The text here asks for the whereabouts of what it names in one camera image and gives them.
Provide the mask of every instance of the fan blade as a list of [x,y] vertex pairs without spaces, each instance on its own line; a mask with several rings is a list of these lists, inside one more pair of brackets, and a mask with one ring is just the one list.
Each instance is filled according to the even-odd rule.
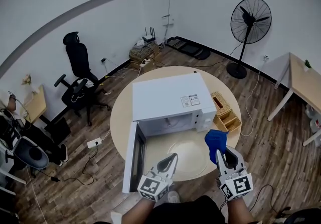
[[240,6],[240,8],[245,14],[247,14],[248,16],[251,16],[242,6]]
[[259,21],[265,21],[265,20],[267,20],[267,19],[269,19],[269,18],[270,18],[270,17],[260,18],[260,19],[256,20],[256,22],[259,22]]

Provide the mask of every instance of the standing fan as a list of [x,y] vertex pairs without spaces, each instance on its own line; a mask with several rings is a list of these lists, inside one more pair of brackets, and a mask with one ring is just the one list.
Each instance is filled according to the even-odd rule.
[[231,30],[233,36],[244,45],[238,62],[230,63],[226,67],[232,77],[246,77],[246,69],[241,65],[245,45],[260,41],[269,31],[271,22],[271,10],[263,0],[243,0],[234,9]]

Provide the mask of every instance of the microwave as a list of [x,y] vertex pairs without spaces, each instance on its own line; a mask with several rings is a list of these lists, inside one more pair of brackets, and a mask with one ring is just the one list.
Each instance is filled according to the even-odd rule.
[[209,130],[215,114],[216,107],[200,73],[133,83],[122,191],[137,191],[144,174],[149,137],[190,129]]

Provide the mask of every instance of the blue glove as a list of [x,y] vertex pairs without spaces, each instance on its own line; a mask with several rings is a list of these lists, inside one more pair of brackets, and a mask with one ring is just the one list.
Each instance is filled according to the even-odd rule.
[[210,149],[210,159],[215,165],[217,165],[215,158],[216,150],[218,149],[223,154],[225,153],[227,134],[228,132],[220,130],[210,130],[205,136],[205,143]]

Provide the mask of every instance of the baseboard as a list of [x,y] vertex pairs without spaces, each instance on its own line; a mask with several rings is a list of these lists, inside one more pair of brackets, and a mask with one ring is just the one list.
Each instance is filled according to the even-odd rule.
[[[128,59],[128,60],[125,61],[124,63],[120,64],[117,68],[115,68],[115,69],[113,69],[112,71],[110,71],[110,72],[108,73],[108,76],[111,76],[111,75],[115,74],[118,70],[121,70],[121,69],[125,68],[129,63],[130,63],[130,59]],[[99,80],[99,82],[102,83],[102,82],[104,82],[106,79],[107,79],[106,76],[104,76],[104,77],[102,77],[102,78]],[[60,120],[60,119],[63,117],[63,115],[65,115],[69,110],[70,110],[69,107],[64,108],[57,116],[55,116],[55,117],[53,118],[53,120],[51,121],[51,123],[52,123],[52,124],[57,123],[58,120]]]
[[[194,44],[194,45],[196,45],[196,46],[198,46],[198,47],[202,47],[202,48],[204,48],[204,49],[208,49],[208,50],[210,50],[212,53],[216,53],[216,54],[218,54],[218,55],[220,55],[220,56],[223,56],[223,57],[225,57],[225,58],[227,58],[227,59],[229,59],[229,60],[231,60],[231,61],[237,62],[237,59],[233,58],[232,56],[229,56],[229,55],[227,55],[227,54],[225,54],[225,53],[222,53],[222,52],[220,52],[220,51],[218,51],[218,50],[215,50],[215,49],[210,48],[210,47],[208,47],[208,46],[202,45],[202,44],[200,44],[200,43],[191,41],[191,40],[189,40],[189,39],[186,39],[186,38],[183,38],[183,37],[180,37],[180,36],[176,36],[174,39],[180,39],[180,40],[182,40],[182,41],[184,41],[184,42],[188,42],[189,44],[192,44],[192,45]],[[245,62],[241,62],[241,65],[242,65],[243,67],[245,67],[245,68],[248,68],[249,70],[252,70],[252,71],[254,71],[254,72],[256,72],[256,73],[259,73],[259,70],[258,70],[257,68],[254,68],[254,67],[252,67],[251,65],[249,65],[249,64],[247,64],[247,63],[245,63]],[[271,81],[272,83],[276,83],[276,79],[274,79],[274,78],[272,78],[271,76],[265,74],[264,72],[261,72],[260,75],[261,75],[262,77],[266,78],[267,80]],[[285,85],[283,85],[283,84],[280,84],[279,87],[281,87],[281,88],[284,89],[285,91],[289,91],[289,88],[287,88],[287,87],[286,87]]]

